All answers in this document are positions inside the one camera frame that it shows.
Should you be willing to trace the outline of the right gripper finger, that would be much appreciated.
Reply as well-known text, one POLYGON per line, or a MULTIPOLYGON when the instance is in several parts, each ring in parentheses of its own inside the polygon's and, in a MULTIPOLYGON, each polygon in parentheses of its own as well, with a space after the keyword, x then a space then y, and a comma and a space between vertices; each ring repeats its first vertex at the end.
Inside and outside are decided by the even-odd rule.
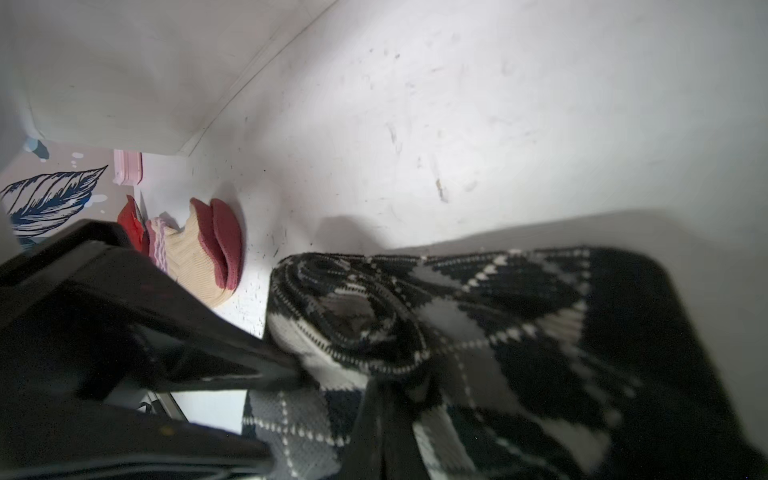
POLYGON ((371 380, 345 447, 339 479, 427 479, 415 438, 414 407, 403 388, 371 380))

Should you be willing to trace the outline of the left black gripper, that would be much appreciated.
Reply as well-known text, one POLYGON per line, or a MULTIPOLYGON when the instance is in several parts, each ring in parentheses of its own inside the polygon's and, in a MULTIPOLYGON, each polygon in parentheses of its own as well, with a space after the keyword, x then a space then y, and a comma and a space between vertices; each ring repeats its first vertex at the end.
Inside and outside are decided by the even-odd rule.
POLYGON ((137 252, 83 221, 1 267, 4 479, 248 479, 267 445, 138 410, 156 391, 292 390, 297 357, 215 314, 137 252))

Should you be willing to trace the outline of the beige maroon striped sock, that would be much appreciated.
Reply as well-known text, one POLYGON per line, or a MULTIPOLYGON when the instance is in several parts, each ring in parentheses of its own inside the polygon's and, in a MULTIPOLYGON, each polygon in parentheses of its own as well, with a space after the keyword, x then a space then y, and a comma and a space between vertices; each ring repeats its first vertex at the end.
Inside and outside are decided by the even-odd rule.
POLYGON ((183 229, 160 217, 148 220, 146 227, 149 257, 157 268, 209 308, 232 297, 242 275, 243 239, 226 202, 192 198, 183 229))

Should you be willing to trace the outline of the black grey argyle sock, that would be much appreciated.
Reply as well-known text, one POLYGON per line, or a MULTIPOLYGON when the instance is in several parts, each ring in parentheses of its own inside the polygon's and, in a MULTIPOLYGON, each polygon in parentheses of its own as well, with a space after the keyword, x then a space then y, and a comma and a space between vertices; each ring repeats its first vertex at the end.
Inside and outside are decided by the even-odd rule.
POLYGON ((613 248, 305 253, 269 338, 309 382, 247 393, 274 479, 336 479, 367 384, 399 384, 428 479, 763 479, 666 273, 613 248))

